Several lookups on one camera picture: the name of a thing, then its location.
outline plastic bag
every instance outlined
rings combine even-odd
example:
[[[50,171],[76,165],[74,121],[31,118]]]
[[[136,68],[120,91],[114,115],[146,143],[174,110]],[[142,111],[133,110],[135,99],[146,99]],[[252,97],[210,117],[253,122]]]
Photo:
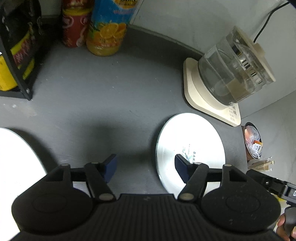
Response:
[[[254,141],[260,141],[259,132],[253,126],[246,126],[244,130],[244,135],[250,153],[254,157],[259,158],[260,154],[256,150],[252,149]]]

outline ribbed black surface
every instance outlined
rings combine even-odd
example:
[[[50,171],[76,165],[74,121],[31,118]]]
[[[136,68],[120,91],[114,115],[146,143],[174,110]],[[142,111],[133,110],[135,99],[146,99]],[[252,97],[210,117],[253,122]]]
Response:
[[[117,202],[98,206],[85,224],[72,231],[51,236],[21,232],[12,240],[280,241],[281,239],[272,231],[253,235],[222,231],[209,224],[194,205],[180,203],[170,194],[123,194]]]

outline black cable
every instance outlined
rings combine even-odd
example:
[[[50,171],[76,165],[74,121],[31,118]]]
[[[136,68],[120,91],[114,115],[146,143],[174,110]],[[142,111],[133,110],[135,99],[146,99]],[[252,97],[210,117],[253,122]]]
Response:
[[[253,42],[256,42],[256,40],[257,40],[257,38],[259,37],[259,35],[260,35],[260,34],[262,33],[262,31],[265,29],[265,27],[266,27],[266,25],[267,25],[267,23],[268,23],[270,17],[272,16],[272,14],[273,14],[275,11],[279,10],[280,8],[282,8],[282,7],[284,7],[284,6],[288,5],[288,4],[289,4],[289,2],[286,2],[286,3],[284,3],[283,5],[276,7],[275,9],[273,9],[273,10],[270,12],[270,14],[268,15],[268,18],[266,19],[265,24],[263,25],[263,27],[261,28],[261,30],[259,31],[259,33],[256,35],[256,37],[254,38],[254,41],[253,41]]]

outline gray countertop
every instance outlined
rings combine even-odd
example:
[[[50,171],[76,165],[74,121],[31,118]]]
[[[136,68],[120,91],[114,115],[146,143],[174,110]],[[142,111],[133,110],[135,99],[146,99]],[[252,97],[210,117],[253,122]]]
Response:
[[[81,167],[116,153],[118,168],[110,182],[116,195],[164,193],[155,168],[156,140],[169,118],[190,112],[214,126],[226,162],[245,172],[241,127],[187,103],[182,69],[187,57],[200,56],[135,29],[110,57],[57,42],[42,65],[32,101],[0,97],[0,126],[21,134],[47,170],[65,162]]]

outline gray wall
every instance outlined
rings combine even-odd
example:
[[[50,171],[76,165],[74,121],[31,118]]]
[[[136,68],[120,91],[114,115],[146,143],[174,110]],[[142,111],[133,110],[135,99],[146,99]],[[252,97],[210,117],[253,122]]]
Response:
[[[258,38],[276,82],[239,103],[245,117],[296,90],[296,9],[292,5],[276,11]]]
[[[256,31],[279,0],[141,0],[132,24],[206,52],[234,25]]]
[[[62,0],[39,0],[42,15],[59,15]]]
[[[296,183],[296,91],[242,119],[252,122],[262,142],[262,157],[273,156],[275,164],[267,174]]]

